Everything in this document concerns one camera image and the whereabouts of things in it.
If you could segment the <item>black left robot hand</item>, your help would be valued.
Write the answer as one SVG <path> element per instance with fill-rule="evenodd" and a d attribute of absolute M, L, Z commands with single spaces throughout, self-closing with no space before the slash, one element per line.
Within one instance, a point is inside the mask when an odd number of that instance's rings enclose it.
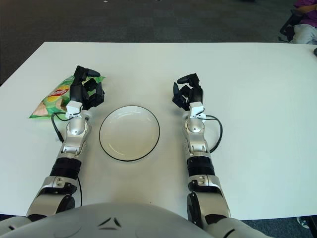
<path fill-rule="evenodd" d="M 99 72 L 77 66 L 70 85 L 70 100 L 82 103 L 83 110 L 97 107 L 104 102 L 105 92 Z"/>

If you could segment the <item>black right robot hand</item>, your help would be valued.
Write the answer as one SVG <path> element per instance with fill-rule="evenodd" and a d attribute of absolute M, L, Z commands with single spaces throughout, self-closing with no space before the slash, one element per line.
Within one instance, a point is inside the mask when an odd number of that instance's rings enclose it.
<path fill-rule="evenodd" d="M 172 101 L 185 111 L 190 110 L 190 103 L 203 103 L 203 89 L 199 85 L 196 73 L 181 77 L 173 84 Z"/>

